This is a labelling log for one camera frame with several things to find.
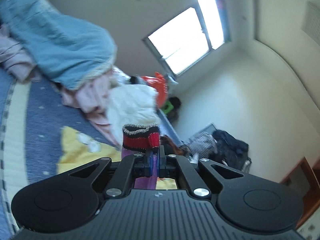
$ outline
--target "green object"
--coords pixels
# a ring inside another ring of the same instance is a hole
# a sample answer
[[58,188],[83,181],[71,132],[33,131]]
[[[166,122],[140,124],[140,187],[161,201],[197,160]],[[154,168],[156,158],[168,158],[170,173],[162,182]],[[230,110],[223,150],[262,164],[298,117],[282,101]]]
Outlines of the green object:
[[174,106],[171,104],[171,102],[169,100],[166,101],[164,106],[162,106],[162,108],[161,108],[161,110],[164,112],[165,115],[167,115],[173,109],[174,109]]

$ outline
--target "gray striped cloth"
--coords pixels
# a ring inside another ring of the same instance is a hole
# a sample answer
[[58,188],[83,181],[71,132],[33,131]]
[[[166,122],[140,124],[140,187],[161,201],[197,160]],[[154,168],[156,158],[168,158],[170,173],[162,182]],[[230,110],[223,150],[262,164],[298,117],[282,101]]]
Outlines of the gray striped cloth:
[[184,143],[190,147],[192,156],[198,153],[199,159],[209,159],[209,155],[212,152],[218,153],[216,140],[207,132],[198,132],[189,137]]

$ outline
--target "pink cloth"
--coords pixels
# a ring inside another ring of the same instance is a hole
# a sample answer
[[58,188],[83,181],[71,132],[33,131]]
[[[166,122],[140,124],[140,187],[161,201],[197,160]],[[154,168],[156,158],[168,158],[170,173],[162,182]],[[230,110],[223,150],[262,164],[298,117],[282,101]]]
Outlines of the pink cloth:
[[9,27],[6,24],[0,28],[0,62],[4,69],[13,74],[20,82],[30,78],[32,81],[41,80],[39,71],[35,71],[36,63],[22,45],[10,38]]
[[91,124],[109,141],[117,145],[118,142],[113,137],[110,123],[105,116],[111,75],[112,70],[87,82],[77,91],[70,91],[63,87],[61,94],[62,103],[65,106],[81,109]]

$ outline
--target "air vent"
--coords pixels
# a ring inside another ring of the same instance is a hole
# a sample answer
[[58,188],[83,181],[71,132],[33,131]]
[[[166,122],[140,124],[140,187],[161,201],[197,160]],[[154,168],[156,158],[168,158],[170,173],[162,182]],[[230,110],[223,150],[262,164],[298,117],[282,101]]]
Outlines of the air vent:
[[302,30],[320,46],[320,8],[308,2]]

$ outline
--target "white cloth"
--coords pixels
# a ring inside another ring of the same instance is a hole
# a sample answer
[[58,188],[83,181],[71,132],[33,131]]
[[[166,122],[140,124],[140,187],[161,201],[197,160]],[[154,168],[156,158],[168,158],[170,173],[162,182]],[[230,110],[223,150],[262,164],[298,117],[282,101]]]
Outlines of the white cloth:
[[123,85],[109,91],[106,116],[111,124],[111,132],[122,144],[124,124],[160,124],[156,113],[158,92],[146,85]]

